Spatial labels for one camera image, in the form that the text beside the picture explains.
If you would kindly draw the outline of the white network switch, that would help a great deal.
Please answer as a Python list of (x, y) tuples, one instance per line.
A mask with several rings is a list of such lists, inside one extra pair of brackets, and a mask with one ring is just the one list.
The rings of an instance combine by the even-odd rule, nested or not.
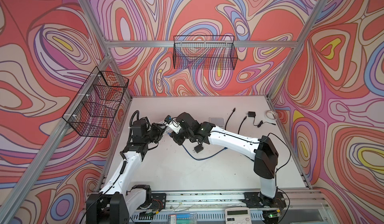
[(219, 126), (219, 127), (224, 127), (225, 124), (226, 124), (226, 121), (224, 118), (222, 117), (210, 117), (209, 118), (209, 122), (212, 123), (212, 124), (215, 124), (216, 126)]
[(172, 130), (175, 134), (178, 134), (182, 129), (180, 124), (176, 121), (170, 121), (168, 124), (166, 123), (168, 130)]

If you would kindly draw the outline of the small black adapter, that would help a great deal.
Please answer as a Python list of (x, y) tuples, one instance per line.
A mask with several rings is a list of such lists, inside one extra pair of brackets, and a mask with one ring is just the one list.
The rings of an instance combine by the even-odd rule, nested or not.
[(247, 112), (247, 117), (248, 118), (253, 118), (253, 126), (257, 127), (257, 128), (260, 128), (263, 124), (271, 124), (271, 125), (274, 125), (276, 126), (277, 124), (276, 123), (272, 123), (272, 122), (267, 122), (267, 121), (259, 121), (258, 123), (256, 123), (256, 112), (253, 112), (253, 111), (249, 111)]

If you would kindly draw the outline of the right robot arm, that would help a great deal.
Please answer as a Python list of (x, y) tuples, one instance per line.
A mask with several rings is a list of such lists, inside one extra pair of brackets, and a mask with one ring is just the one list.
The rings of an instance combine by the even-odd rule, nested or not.
[(259, 139), (245, 137), (224, 130), (213, 123), (199, 123), (186, 112), (175, 119), (167, 116), (165, 124), (172, 130), (170, 137), (180, 146), (185, 140), (189, 140), (200, 146), (203, 144), (221, 146), (248, 157), (254, 161), (254, 172), (260, 177), (261, 195), (268, 199), (276, 197), (279, 154), (268, 136)]

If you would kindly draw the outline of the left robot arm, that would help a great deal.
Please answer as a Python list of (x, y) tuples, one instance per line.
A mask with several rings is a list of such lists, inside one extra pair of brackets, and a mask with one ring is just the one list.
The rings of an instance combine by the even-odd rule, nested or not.
[(136, 185), (131, 190), (129, 185), (151, 150), (149, 144), (158, 144), (167, 126), (165, 123), (151, 124), (147, 117), (140, 118), (140, 111), (136, 110), (130, 118), (129, 127), (127, 144), (120, 151), (120, 164), (99, 193), (88, 197), (80, 224), (128, 224), (136, 209), (152, 202), (149, 185)]

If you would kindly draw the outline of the clear plastic box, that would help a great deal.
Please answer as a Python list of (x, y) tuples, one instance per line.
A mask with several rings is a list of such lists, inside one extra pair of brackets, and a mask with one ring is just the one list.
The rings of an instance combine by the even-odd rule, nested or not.
[(168, 216), (169, 224), (196, 224), (197, 220), (196, 213), (177, 213)]

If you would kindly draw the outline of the white calculator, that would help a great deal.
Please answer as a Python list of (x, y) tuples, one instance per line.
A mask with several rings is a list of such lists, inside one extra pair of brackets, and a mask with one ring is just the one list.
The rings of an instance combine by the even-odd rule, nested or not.
[(226, 224), (251, 224), (251, 213), (247, 207), (225, 209)]

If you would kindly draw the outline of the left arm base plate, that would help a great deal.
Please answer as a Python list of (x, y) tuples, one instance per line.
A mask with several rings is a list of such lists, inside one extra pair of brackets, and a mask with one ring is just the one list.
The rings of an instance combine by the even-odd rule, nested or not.
[(166, 193), (152, 193), (152, 203), (149, 206), (150, 210), (161, 211), (166, 207)]

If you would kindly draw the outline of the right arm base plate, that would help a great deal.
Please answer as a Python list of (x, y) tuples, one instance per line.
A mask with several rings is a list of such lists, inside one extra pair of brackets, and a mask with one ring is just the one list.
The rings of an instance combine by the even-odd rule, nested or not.
[(274, 198), (268, 198), (261, 194), (261, 192), (246, 192), (242, 203), (246, 204), (248, 208), (275, 208), (284, 209), (287, 207), (285, 198), (282, 192), (277, 192)]

